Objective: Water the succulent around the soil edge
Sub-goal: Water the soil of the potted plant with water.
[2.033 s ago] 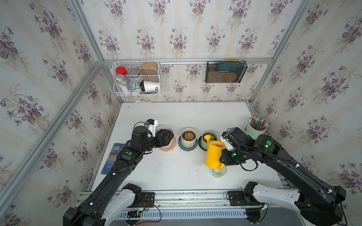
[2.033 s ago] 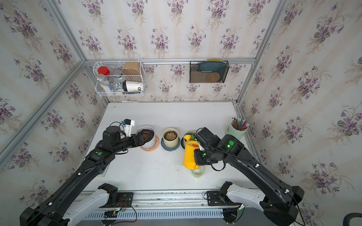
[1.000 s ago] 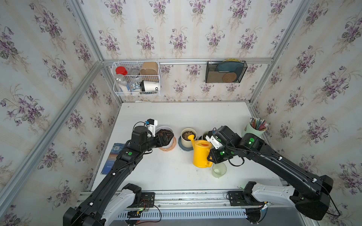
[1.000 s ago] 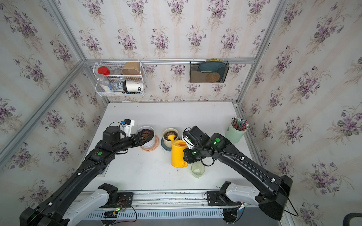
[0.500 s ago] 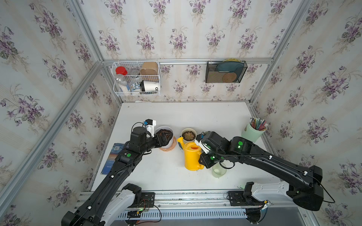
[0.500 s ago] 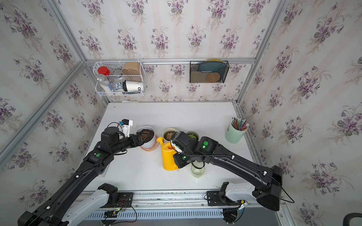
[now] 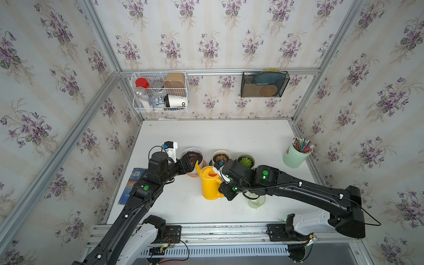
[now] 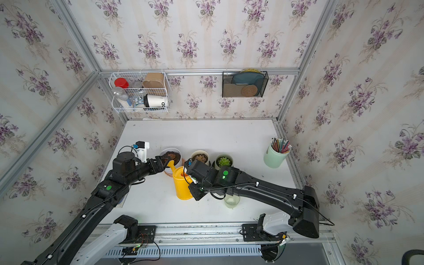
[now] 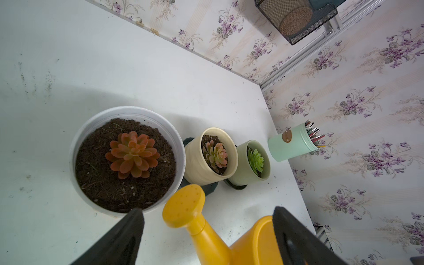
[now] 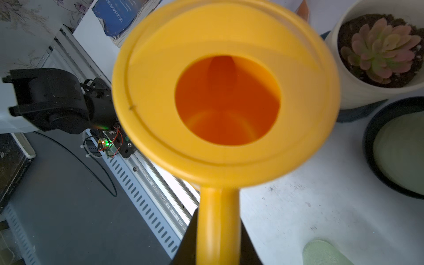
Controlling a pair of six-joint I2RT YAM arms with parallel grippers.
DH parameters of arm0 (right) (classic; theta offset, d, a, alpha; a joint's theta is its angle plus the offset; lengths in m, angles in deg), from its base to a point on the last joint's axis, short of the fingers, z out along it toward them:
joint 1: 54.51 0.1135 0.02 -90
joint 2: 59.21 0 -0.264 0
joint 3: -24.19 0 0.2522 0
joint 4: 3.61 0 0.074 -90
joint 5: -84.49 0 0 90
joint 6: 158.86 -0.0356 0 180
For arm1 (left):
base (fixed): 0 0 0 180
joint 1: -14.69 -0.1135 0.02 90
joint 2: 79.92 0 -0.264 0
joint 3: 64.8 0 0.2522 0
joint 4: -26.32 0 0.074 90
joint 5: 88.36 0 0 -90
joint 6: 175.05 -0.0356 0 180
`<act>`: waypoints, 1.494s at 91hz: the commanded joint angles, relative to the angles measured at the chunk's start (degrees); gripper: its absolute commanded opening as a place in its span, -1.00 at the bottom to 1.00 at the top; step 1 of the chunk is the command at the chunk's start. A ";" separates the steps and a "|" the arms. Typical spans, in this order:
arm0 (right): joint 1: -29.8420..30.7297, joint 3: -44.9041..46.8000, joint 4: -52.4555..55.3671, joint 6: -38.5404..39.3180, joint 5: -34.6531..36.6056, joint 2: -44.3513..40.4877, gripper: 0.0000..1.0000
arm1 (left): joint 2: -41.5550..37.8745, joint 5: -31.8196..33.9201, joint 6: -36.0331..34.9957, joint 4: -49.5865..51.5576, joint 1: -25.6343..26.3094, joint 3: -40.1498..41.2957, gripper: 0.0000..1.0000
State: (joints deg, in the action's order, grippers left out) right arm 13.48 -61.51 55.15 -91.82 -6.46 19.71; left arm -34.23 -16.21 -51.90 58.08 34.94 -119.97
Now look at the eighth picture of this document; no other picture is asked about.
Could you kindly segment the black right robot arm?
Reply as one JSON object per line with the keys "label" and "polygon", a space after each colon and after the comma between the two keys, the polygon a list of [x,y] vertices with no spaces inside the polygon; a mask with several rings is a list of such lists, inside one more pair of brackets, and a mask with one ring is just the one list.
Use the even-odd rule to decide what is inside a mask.
{"label": "black right robot arm", "polygon": [[315,189],[282,187],[255,178],[238,168],[216,170],[201,161],[187,161],[183,169],[192,178],[189,191],[196,201],[206,194],[246,197],[288,214],[287,225],[301,236],[319,238],[319,200]]}

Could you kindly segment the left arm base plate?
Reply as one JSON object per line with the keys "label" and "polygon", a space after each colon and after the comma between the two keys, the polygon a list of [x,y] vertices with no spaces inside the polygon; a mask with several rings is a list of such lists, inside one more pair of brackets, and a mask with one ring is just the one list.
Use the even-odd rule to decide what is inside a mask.
{"label": "left arm base plate", "polygon": [[155,225],[139,225],[135,239],[130,240],[131,244],[147,245],[152,244],[155,240],[157,226]]}

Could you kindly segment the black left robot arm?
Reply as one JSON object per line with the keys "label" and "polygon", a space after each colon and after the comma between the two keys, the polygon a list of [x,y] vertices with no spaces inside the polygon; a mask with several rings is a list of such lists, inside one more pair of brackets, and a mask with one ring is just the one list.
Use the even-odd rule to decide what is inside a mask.
{"label": "black left robot arm", "polygon": [[65,231],[35,260],[22,264],[69,265],[97,225],[129,193],[130,186],[146,176],[163,172],[170,161],[169,156],[156,156],[142,162],[132,152],[119,153],[112,169]]}

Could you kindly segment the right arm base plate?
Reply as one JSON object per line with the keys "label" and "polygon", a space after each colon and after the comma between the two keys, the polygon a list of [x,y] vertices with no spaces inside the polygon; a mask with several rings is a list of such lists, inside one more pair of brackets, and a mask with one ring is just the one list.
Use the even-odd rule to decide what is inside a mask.
{"label": "right arm base plate", "polygon": [[278,242],[287,235],[287,232],[271,235],[259,230],[257,224],[242,224],[239,234],[244,242]]}

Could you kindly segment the yellow plastic watering can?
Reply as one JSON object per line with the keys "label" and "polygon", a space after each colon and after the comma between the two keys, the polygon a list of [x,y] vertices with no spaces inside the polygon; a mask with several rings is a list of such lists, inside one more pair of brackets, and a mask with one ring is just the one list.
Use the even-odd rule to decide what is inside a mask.
{"label": "yellow plastic watering can", "polygon": [[176,168],[174,160],[171,160],[167,165],[172,170],[172,177],[176,196],[178,199],[186,201],[192,199],[193,196],[189,190],[189,185],[193,182],[189,175],[186,174],[184,167]]}

